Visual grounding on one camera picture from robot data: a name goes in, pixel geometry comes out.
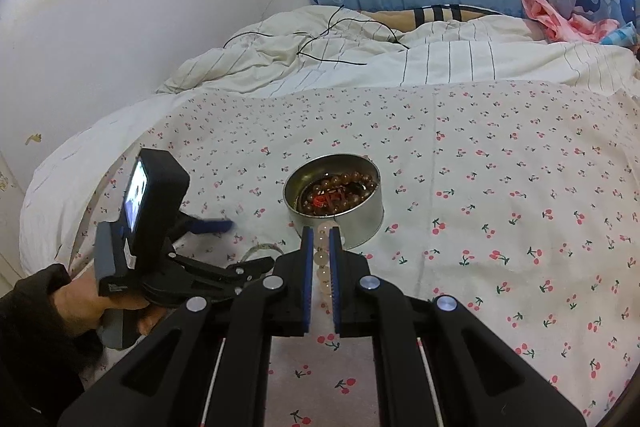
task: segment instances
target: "bed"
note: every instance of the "bed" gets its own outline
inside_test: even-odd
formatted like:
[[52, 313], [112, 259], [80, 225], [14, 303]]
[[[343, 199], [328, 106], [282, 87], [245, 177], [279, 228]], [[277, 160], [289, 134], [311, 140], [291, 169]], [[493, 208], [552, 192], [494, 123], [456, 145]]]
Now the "bed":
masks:
[[[372, 272], [455, 295], [596, 425], [640, 360], [638, 66], [509, 16], [402, 33], [335, 7], [277, 14], [56, 150], [24, 201], [22, 264], [81, 271], [141, 147], [189, 172], [183, 211], [236, 223], [176, 245], [221, 266], [257, 243], [295, 248], [282, 188], [298, 166], [366, 155], [385, 206], [355, 249]], [[314, 291], [310, 334], [274, 340], [266, 425], [374, 426], [375, 402], [370, 344], [335, 336]]]

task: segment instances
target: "pink cloth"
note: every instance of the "pink cloth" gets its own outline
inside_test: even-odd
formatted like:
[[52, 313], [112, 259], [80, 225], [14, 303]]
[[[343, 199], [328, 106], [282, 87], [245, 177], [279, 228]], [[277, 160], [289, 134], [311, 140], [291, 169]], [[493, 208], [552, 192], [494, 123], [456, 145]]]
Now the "pink cloth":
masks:
[[567, 20], [546, 0], [522, 0], [522, 6], [530, 19], [545, 27], [546, 37], [553, 42], [600, 42], [619, 26], [617, 20], [604, 19], [593, 23], [575, 13]]

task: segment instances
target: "camera screen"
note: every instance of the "camera screen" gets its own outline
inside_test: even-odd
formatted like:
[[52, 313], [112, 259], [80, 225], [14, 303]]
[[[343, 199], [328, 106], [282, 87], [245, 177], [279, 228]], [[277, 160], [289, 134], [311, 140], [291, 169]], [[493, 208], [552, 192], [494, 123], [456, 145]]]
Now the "camera screen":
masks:
[[142, 161], [138, 160], [133, 175], [131, 176], [127, 197], [124, 201], [124, 211], [132, 232], [135, 230], [136, 223], [138, 222], [138, 213], [140, 211], [140, 204], [142, 203], [142, 196], [145, 194], [146, 182], [145, 169], [142, 166]]

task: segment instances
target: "round metal container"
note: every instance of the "round metal container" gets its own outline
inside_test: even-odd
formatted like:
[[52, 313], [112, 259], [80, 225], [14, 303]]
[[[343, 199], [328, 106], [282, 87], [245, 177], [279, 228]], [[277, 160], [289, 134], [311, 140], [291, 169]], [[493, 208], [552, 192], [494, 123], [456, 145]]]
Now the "round metal container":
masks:
[[[331, 174], [357, 171], [369, 174], [378, 184], [367, 200], [345, 212], [333, 216], [307, 216], [298, 209], [298, 198], [309, 184]], [[382, 206], [382, 181], [380, 171], [366, 158], [354, 154], [332, 154], [311, 160], [297, 169], [284, 185], [284, 200], [291, 220], [298, 234], [303, 227], [315, 229], [323, 221], [333, 219], [340, 226], [342, 246], [345, 249], [357, 247], [371, 239], [380, 228], [385, 210]]]

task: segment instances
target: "blue gripper pad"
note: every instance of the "blue gripper pad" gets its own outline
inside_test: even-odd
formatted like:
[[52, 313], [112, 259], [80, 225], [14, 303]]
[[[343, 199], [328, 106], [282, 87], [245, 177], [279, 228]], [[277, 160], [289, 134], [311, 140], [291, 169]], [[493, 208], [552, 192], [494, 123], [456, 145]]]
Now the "blue gripper pad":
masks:
[[340, 285], [338, 284], [337, 255], [342, 249], [340, 229], [329, 230], [329, 267], [331, 269], [331, 300], [334, 314], [334, 330], [340, 334]]
[[189, 224], [191, 233], [226, 233], [233, 227], [229, 219], [194, 219]]
[[300, 253], [305, 256], [305, 281], [302, 291], [304, 309], [302, 319], [305, 325], [305, 333], [308, 333], [311, 325], [311, 291], [314, 281], [314, 230], [309, 227], [305, 227], [303, 231]]

